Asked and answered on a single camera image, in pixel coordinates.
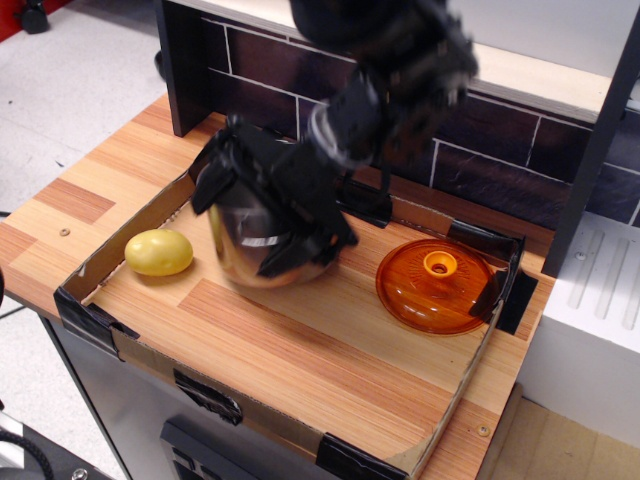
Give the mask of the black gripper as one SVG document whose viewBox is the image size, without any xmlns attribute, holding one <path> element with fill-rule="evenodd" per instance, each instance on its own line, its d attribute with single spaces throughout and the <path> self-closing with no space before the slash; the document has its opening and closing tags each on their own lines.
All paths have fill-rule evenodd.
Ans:
<svg viewBox="0 0 640 480">
<path fill-rule="evenodd" d="M 316 278 L 357 237 L 336 203 L 336 174 L 315 158 L 313 146 L 276 139 L 233 118 L 197 155 L 191 172 L 191 205 L 203 214 L 231 188 L 245 182 L 267 206 L 291 223 L 313 230 L 255 237 L 258 278 Z"/>
</svg>

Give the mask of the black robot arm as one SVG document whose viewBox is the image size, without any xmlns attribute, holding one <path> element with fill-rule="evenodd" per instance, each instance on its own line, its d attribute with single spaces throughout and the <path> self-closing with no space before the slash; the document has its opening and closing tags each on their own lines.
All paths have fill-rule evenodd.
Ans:
<svg viewBox="0 0 640 480">
<path fill-rule="evenodd" d="M 191 198 L 238 282 L 313 278 L 358 239 L 348 215 L 385 226 L 389 166 L 422 155 L 478 63 L 442 1 L 295 1 L 297 29 L 357 63 L 291 143 L 230 116 L 197 156 Z"/>
</svg>

